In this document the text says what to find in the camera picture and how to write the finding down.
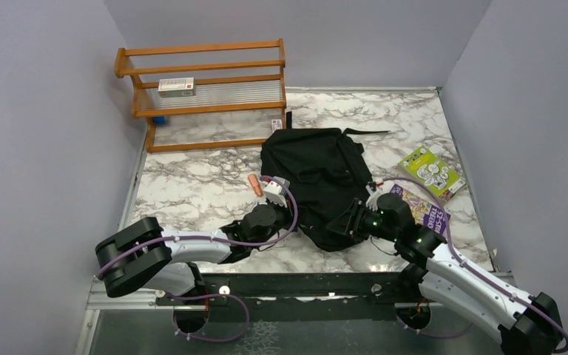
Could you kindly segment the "black student backpack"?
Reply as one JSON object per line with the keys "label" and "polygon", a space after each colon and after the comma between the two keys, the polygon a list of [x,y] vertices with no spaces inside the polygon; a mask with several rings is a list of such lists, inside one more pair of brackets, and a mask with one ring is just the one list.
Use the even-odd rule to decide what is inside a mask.
{"label": "black student backpack", "polygon": [[289,182],[297,202],[296,226],[319,249],[341,251],[370,235],[386,240],[395,227],[366,213],[359,229],[348,227],[352,205],[365,202],[373,179],[362,156],[362,144],[350,138],[352,129],[281,129],[262,145],[260,173]]}

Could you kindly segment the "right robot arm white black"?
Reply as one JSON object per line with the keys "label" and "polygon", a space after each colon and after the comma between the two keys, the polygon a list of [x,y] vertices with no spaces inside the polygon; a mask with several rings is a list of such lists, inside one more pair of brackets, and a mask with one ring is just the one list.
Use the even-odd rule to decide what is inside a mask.
{"label": "right robot arm white black", "polygon": [[327,228],[352,240],[393,242],[409,262],[397,281],[399,295],[408,301],[423,296],[455,311],[504,354],[554,354],[567,342],[555,300],[522,291],[460,255],[441,234],[417,223],[397,194],[380,195],[371,206],[354,200]]}

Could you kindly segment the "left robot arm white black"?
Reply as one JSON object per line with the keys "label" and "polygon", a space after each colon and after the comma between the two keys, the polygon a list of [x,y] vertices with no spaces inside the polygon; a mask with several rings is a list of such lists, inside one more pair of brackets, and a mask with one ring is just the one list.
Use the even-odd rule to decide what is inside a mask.
{"label": "left robot arm white black", "polygon": [[295,204],[255,206],[242,220],[215,231],[166,233],[155,217],[145,217],[95,247],[96,274],[110,298],[141,288],[167,291],[184,303],[197,302],[203,293],[196,263],[237,263],[262,246],[283,240],[296,227]]}

